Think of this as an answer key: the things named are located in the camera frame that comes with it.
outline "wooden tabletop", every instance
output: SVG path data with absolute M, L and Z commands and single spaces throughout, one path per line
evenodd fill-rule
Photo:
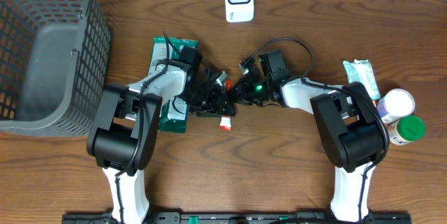
M 212 65 L 238 64 L 269 39 L 292 37 L 315 52 L 309 77 L 346 84 L 342 61 L 369 59 L 382 96 L 401 87 L 416 99 L 426 136 L 390 146 L 374 171 L 373 211 L 408 211 L 413 223 L 447 221 L 447 0 L 255 0 L 251 22 L 229 24 L 224 0 L 99 0 L 112 27 L 108 83 L 146 76 L 154 36 L 200 41 Z M 293 74 L 306 52 L 277 43 Z M 323 209 L 334 166 L 314 117 L 301 110 L 237 105 L 232 131 L 220 119 L 189 117 L 186 133 L 159 133 L 145 170 L 153 207 L 185 212 Z M 0 222 L 60 223 L 70 212 L 113 207 L 109 184 L 86 152 L 86 137 L 0 134 Z

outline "laundry basket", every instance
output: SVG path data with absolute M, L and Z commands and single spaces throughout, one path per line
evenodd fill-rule
M 0 1 L 0 130 L 87 134 L 110 46 L 98 1 Z

